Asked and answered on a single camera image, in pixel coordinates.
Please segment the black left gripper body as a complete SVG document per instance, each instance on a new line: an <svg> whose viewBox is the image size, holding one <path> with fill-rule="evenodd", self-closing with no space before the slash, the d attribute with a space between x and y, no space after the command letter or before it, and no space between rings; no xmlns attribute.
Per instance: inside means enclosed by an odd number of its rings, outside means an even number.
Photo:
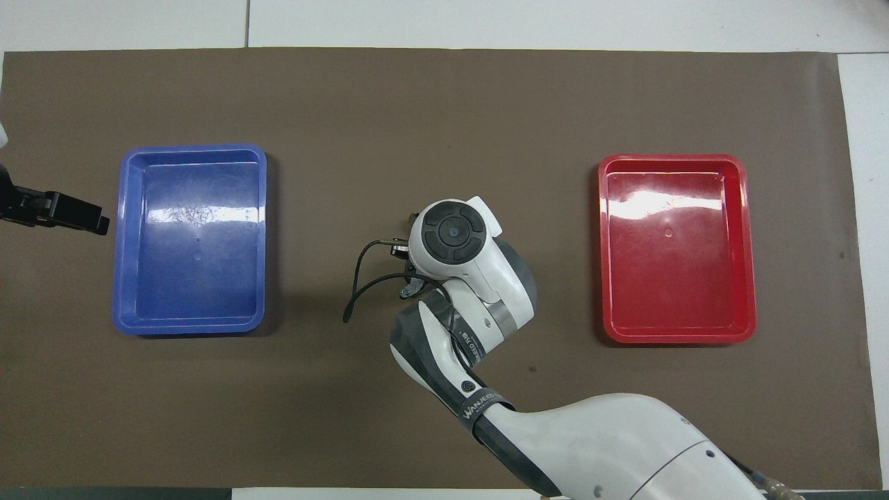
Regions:
<svg viewBox="0 0 889 500"><path fill-rule="evenodd" d="M54 227L55 224L38 215L38 209L45 201L42 191L17 187L1 165L1 218L4 221L28 227Z"/></svg>

